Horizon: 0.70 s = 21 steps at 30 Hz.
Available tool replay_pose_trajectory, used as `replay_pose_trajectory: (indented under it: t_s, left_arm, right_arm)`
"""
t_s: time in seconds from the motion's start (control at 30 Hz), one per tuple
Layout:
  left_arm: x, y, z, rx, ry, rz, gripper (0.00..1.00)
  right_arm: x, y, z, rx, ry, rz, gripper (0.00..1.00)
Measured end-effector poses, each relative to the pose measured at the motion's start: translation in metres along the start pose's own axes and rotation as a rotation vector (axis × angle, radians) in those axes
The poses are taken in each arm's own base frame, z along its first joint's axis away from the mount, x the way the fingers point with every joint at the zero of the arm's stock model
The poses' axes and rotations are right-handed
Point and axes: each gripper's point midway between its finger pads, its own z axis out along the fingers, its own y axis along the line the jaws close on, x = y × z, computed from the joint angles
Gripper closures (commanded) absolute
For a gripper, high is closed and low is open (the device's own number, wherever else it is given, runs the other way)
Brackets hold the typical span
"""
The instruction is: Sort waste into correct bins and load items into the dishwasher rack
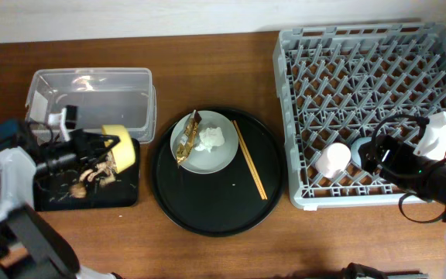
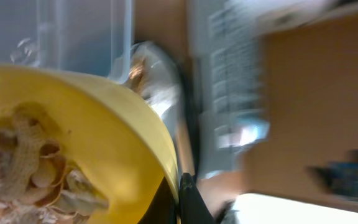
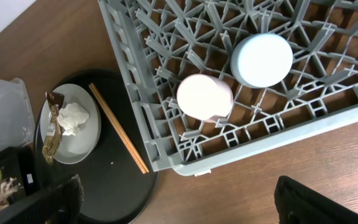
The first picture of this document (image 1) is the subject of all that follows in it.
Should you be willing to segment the grey ceramic plate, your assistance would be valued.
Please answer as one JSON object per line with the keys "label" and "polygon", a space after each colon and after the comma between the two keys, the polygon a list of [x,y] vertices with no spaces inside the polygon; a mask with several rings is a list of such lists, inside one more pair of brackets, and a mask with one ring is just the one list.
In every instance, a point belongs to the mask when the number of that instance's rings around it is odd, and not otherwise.
{"label": "grey ceramic plate", "polygon": [[[194,147],[190,156],[180,166],[195,174],[212,174],[227,167],[234,159],[238,150],[238,134],[233,123],[221,113],[213,111],[198,111],[201,122],[197,131]],[[206,128],[220,127],[225,138],[222,146],[214,147],[211,152],[196,151],[199,144],[199,132]]]}

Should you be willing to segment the pink cup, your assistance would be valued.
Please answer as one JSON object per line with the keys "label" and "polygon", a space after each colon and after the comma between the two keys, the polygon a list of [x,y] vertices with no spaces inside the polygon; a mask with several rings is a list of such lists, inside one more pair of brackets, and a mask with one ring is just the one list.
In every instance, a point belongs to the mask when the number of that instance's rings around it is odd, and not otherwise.
{"label": "pink cup", "polygon": [[333,178],[341,173],[351,159],[350,149],[343,143],[326,146],[314,164],[316,170],[326,178]]}

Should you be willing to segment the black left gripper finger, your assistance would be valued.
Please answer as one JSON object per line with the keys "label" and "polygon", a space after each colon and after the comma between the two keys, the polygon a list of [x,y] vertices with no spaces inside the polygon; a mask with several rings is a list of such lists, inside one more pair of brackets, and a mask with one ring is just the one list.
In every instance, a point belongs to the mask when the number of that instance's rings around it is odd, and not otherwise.
{"label": "black left gripper finger", "polygon": [[109,153],[108,149],[100,149],[99,151],[94,151],[93,154],[87,159],[86,167],[93,167],[94,165],[100,163],[107,157]]}
{"label": "black left gripper finger", "polygon": [[112,149],[121,142],[119,136],[84,132],[86,150]]}

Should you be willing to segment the yellow bowl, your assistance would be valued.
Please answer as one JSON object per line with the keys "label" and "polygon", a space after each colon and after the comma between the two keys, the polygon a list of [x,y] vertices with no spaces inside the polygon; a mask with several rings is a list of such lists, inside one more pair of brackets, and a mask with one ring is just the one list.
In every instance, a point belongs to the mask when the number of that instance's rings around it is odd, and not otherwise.
{"label": "yellow bowl", "polygon": [[115,162],[115,172],[119,174],[131,167],[136,161],[136,152],[128,130],[122,125],[103,125],[101,131],[103,136],[117,136],[119,139],[116,144],[112,139],[105,141],[105,147],[110,147],[109,153]]}

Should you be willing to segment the light blue cup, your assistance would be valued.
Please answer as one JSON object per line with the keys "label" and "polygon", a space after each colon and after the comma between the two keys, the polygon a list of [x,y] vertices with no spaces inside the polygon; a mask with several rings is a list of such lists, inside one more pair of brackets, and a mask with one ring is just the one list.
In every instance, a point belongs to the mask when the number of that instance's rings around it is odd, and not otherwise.
{"label": "light blue cup", "polygon": [[369,160],[371,137],[362,137],[355,140],[351,145],[351,158],[355,166],[363,168],[363,164]]}

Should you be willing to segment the gold snack wrapper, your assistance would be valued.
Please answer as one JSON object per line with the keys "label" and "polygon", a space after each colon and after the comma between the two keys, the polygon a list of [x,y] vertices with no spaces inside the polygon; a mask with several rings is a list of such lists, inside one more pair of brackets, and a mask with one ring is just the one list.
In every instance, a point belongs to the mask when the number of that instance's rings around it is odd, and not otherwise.
{"label": "gold snack wrapper", "polygon": [[180,136],[176,149],[176,161],[180,166],[188,159],[194,147],[197,131],[201,122],[201,116],[197,110],[193,110],[190,114],[184,130]]}

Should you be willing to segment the white tissue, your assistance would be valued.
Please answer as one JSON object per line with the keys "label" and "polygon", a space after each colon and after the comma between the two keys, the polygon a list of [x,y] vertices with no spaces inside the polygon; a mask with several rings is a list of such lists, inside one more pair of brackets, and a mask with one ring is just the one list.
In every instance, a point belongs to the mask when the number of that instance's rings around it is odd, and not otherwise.
{"label": "white tissue", "polygon": [[222,146],[224,143],[225,138],[220,127],[206,128],[199,132],[199,144],[194,149],[210,153],[214,147]]}

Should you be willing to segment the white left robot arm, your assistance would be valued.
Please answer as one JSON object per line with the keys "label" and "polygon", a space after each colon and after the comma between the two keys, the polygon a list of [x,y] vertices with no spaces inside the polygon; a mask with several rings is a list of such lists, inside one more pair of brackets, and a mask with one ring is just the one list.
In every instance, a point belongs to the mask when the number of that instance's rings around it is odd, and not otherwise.
{"label": "white left robot arm", "polygon": [[68,171],[92,174],[111,158],[120,173],[135,162],[127,129],[104,125],[100,133],[70,131],[63,140],[37,141],[34,121],[0,125],[0,278],[116,278],[80,264],[71,245],[34,209],[35,183]]}

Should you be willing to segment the food scraps pile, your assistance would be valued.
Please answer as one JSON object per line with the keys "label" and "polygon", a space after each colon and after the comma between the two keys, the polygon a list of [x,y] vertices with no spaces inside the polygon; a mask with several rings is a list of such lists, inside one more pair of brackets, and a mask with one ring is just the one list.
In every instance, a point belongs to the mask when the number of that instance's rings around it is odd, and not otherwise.
{"label": "food scraps pile", "polygon": [[91,169],[81,173],[78,182],[70,187],[72,198],[85,198],[87,194],[86,183],[96,182],[99,187],[116,181],[117,167],[112,152],[108,152],[105,161],[96,164]]}

